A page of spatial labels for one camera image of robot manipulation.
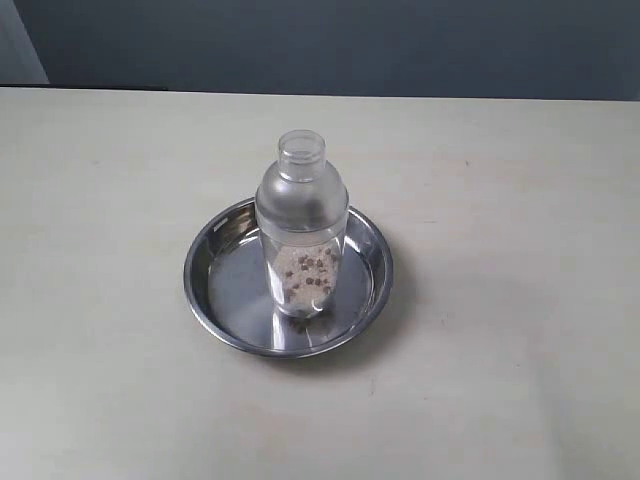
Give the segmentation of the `clear plastic shaker bottle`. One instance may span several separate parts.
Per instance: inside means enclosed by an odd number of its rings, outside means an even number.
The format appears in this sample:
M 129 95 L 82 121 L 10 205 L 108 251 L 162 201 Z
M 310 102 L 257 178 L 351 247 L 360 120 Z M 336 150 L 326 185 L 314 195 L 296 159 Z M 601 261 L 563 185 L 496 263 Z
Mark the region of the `clear plastic shaker bottle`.
M 255 215 L 275 306 L 296 318 L 327 310 L 338 281 L 349 194 L 311 130 L 278 141 L 278 159 L 257 187 Z

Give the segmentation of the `round stainless steel tray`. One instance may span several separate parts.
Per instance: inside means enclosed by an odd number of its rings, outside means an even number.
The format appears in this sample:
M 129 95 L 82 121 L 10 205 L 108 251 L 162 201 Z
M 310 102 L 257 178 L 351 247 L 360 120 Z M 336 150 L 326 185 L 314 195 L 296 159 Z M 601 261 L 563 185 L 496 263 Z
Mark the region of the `round stainless steel tray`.
M 190 309 L 217 339 L 250 354 L 298 359 L 333 350 L 375 321 L 394 279 L 386 239 L 356 208 L 345 241 L 328 310 L 309 320 L 287 316 L 269 293 L 254 200 L 245 199 L 213 217 L 191 244 L 183 269 Z

